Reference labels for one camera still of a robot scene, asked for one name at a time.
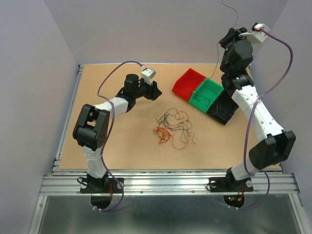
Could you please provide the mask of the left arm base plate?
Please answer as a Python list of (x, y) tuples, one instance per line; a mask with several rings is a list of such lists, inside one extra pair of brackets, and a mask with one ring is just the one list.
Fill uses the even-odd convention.
[(79, 177), (77, 182), (80, 185), (79, 192), (81, 194), (122, 194), (121, 186), (110, 177), (106, 177), (105, 179)]

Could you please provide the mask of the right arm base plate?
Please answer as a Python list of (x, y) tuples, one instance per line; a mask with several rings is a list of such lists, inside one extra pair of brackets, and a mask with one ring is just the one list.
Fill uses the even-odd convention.
[(209, 178), (206, 189), (212, 193), (252, 192), (254, 190), (250, 177), (237, 181), (224, 176)]

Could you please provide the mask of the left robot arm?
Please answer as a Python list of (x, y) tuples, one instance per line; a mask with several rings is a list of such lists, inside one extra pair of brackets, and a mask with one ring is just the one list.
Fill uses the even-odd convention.
[(88, 166), (86, 177), (77, 179), (82, 194), (103, 193), (107, 191), (109, 178), (103, 165), (103, 149), (109, 135), (109, 121), (113, 117), (130, 111), (138, 98), (156, 100), (162, 92), (153, 81), (155, 71), (148, 68), (126, 76), (124, 86), (117, 95), (99, 105), (83, 105), (73, 130), (73, 138), (82, 147)]

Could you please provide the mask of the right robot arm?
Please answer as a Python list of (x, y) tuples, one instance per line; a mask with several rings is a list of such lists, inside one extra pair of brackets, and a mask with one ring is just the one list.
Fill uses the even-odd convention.
[(263, 43), (267, 37), (273, 38), (269, 28), (256, 23), (252, 31), (246, 28), (230, 28), (219, 44), (224, 48), (220, 70), (222, 85), (231, 99), (239, 106), (248, 119), (245, 141), (250, 129), (254, 129), (258, 143), (247, 149), (244, 143), (243, 161), (226, 171), (225, 176), (216, 177), (209, 182), (212, 192), (235, 192), (251, 182), (251, 177), (271, 165), (288, 159), (296, 140), (293, 131), (286, 131), (270, 114), (262, 99), (277, 86), (264, 94), (257, 93), (247, 67), (253, 60), (253, 44)]

